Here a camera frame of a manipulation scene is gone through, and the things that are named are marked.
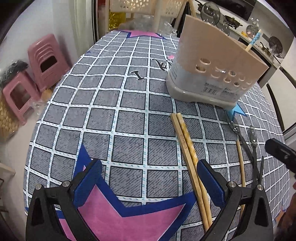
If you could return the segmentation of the grey translucent spoon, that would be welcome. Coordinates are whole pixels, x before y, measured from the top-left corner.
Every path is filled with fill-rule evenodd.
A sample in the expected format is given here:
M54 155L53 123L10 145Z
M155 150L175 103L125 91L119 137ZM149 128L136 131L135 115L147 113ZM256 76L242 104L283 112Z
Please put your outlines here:
M253 182L252 182L252 188L255 188L257 185L262 183L262 175L263 175L263 166L264 166L264 156L261 157L261 162L260 162L260 171L257 168L257 135L255 132L255 129L253 126L250 126L249 129L247 130L249 141L251 143L252 147L252 174L253 174Z
M244 139L243 135L241 134L241 131L240 131L239 127L235 126L234 121L231 120L230 111L225 110L224 113L225 113L228 125L230 126L231 130L233 130L233 132L237 135L240 143L243 146L244 151L246 152L248 158L251 161L251 159L252 159L252 151L250 150L246 140Z

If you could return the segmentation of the thin wooden chopstick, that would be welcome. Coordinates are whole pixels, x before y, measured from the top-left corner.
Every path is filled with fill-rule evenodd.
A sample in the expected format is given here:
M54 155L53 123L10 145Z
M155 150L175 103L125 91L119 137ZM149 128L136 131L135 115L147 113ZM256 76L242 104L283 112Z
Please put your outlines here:
M243 161L243 155L242 155L242 150L241 150L241 145L240 145L239 139L236 140L236 147L237 147L238 159L239 159L239 164L240 164L241 186L246 187L244 161Z

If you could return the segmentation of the bamboo chopstick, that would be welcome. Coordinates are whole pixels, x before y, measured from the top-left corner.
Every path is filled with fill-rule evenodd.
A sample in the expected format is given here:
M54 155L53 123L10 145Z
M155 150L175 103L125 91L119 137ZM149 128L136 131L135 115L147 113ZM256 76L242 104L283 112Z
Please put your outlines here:
M189 131L187 129L187 126L185 124L185 121L184 121L181 113L177 113L177 118L178 118L180 127L182 129L183 135L185 137L185 141L186 141L187 146L189 148L189 152L190 152L190 155L191 155L193 165L195 167L195 170L197 171L198 157L197 157L193 142L191 140ZM208 220L208 226L210 227L211 224L212 224L212 214L211 214L210 203L209 203L207 191L206 191L206 188L204 187L204 185L203 185L203 183L202 183L202 181L201 181L201 179L200 179L200 177L198 175L197 175L197 178L198 178L198 181L199 181L199 187L201 189L203 204L204 204L204 207L205 207L205 212L206 212L206 216L207 216L207 220Z
M192 162L191 155L189 152L189 148L187 146L187 143L185 141L185 137L183 135L183 132L181 130L181 126L179 124L179 121L177 119L177 115L175 113L171 114L171 121L173 123L175 132L177 134L177 137L178 137L178 140L179 140L179 143L181 146L182 154L183 154L185 163L188 168L189 176L191 179L191 184L192 184L195 196L197 198L197 203L198 203L199 211L201 214L204 230L207 231L209 229L209 223L208 223L208 218L207 218L207 214L206 214L206 209L205 209L205 206L203 203L202 192L201 192L201 189L199 186L197 173L195 171L194 164Z

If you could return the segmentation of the bag of yellow balls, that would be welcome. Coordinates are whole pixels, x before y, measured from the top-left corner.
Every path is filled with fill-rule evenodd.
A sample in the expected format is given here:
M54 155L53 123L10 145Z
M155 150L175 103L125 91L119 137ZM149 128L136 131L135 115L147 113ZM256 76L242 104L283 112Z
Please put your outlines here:
M0 136L1 142L6 142L19 129L19 121L11 112L4 95L1 93L0 100Z

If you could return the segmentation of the beige utensil holder caddy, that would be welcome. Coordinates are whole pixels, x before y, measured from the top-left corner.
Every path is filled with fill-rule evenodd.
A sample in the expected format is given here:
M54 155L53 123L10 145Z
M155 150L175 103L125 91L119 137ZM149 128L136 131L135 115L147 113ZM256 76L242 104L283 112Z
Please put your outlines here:
M240 41L187 15L166 87L176 100L233 109L267 68Z

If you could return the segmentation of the blue patterned chopstick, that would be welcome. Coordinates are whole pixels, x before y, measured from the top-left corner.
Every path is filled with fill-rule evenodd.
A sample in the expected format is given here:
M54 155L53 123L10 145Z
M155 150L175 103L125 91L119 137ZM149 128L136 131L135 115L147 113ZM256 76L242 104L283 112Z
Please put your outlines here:
M252 39L252 41L249 43L249 45L245 48L245 51L248 52L252 46L256 43L256 41L259 39L261 34L261 29L257 32L257 34L255 35L255 37Z

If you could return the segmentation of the pink plastic stool lower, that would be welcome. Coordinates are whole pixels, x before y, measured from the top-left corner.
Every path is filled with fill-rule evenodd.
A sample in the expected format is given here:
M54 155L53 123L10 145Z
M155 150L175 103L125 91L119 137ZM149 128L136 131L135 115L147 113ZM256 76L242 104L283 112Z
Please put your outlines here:
M3 94L11 111L22 125L25 125L27 111L34 101L41 98L41 93L26 71L19 72L4 88Z

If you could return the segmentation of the pink plastic stool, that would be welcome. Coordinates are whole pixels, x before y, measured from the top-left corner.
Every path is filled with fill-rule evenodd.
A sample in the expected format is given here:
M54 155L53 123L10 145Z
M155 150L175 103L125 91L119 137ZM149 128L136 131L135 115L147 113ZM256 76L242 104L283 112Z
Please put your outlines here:
M28 57L40 92L52 87L70 70L53 34L48 34L30 45Z
M26 71L19 72L4 88L3 94L11 111L22 125L25 125L27 111L34 101L41 98L41 93Z

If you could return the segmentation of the checked blue tablecloth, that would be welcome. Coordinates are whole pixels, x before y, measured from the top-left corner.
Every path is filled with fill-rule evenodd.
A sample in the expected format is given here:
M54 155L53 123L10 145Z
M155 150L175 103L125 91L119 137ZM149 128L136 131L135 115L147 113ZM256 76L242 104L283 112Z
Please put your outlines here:
M224 109L170 97L166 77L178 43L171 36L112 31L64 75L30 141L27 216L37 184L58 187L97 159L101 177L78 210L98 240L201 240L206 231L171 114L182 114L198 161L241 187L238 137ZM273 240L294 240L295 227L274 233L276 217L289 205L289 172L265 150L270 138L284 138L259 86L238 99L230 118L250 150L247 130L255 129Z

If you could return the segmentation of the pink plastic stool upper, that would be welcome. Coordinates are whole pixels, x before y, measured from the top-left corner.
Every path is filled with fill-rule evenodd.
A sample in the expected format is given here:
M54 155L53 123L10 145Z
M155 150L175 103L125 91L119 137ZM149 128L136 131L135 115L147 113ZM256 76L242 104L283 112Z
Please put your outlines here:
M48 34L30 45L28 57L40 92L52 87L70 70L53 34Z

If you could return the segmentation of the cream plastic basket rack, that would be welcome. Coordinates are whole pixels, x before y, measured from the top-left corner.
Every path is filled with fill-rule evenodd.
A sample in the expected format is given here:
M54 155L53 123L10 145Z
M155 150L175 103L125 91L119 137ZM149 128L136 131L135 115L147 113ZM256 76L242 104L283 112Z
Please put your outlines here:
M105 2L105 33L111 30L137 30L175 36L186 1L110 0ZM119 27L109 27L110 13L130 13L119 20Z

